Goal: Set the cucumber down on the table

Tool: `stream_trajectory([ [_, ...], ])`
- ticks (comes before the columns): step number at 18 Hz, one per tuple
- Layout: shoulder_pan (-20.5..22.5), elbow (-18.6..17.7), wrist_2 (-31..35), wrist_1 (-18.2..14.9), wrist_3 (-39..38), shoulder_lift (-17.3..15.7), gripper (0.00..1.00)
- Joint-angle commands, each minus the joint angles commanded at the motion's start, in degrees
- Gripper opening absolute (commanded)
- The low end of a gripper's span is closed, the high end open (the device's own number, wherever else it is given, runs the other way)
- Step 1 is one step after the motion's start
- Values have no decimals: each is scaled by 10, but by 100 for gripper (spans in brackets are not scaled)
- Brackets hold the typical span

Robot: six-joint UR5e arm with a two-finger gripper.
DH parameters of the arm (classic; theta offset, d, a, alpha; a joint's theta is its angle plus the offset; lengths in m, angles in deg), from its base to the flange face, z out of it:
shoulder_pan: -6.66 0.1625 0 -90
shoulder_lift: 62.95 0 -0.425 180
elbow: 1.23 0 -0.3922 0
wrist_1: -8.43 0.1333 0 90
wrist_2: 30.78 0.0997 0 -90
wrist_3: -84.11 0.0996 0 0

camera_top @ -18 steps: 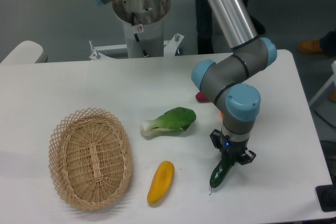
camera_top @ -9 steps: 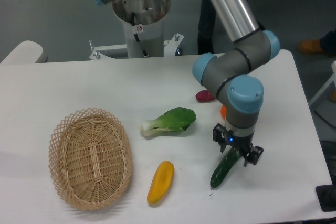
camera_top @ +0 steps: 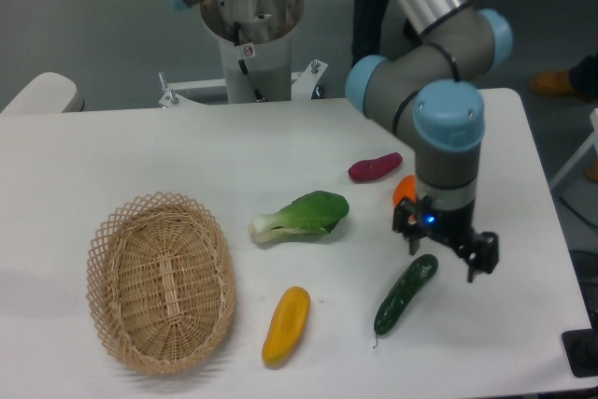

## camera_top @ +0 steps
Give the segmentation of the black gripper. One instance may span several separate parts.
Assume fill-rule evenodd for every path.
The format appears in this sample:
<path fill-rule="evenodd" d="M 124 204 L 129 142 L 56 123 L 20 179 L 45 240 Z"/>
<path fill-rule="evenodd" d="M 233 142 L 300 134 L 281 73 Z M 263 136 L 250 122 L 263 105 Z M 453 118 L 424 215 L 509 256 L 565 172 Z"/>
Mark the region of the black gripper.
<path fill-rule="evenodd" d="M 433 207 L 430 195 L 415 203 L 405 198 L 394 207 L 392 229 L 408 242 L 410 255 L 417 254 L 423 238 L 452 249 L 468 265 L 467 282 L 473 283 L 478 274 L 491 274 L 499 262 L 499 236 L 474 229 L 474 206 L 471 201 L 458 209 L 441 210 Z"/>

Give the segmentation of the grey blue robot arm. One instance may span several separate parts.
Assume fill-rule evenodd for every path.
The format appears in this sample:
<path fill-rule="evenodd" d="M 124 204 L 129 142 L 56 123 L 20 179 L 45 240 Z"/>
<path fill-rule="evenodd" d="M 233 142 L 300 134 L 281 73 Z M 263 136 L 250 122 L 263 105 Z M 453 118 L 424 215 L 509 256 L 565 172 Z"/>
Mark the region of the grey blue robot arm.
<path fill-rule="evenodd" d="M 396 61 L 362 58 L 345 95 L 364 116 L 414 150 L 416 198 L 394 210 L 393 229 L 411 251 L 423 238 L 450 249 L 470 276 L 491 273 L 499 239 L 473 228 L 477 174 L 485 132 L 484 103 L 473 78 L 500 64 L 513 36 L 507 20 L 468 0 L 397 0 L 420 44 Z M 266 53 L 298 22 L 302 0 L 168 0 L 200 6 L 205 25 L 224 42 L 221 56 L 233 103 L 282 101 L 294 82 L 285 63 Z"/>

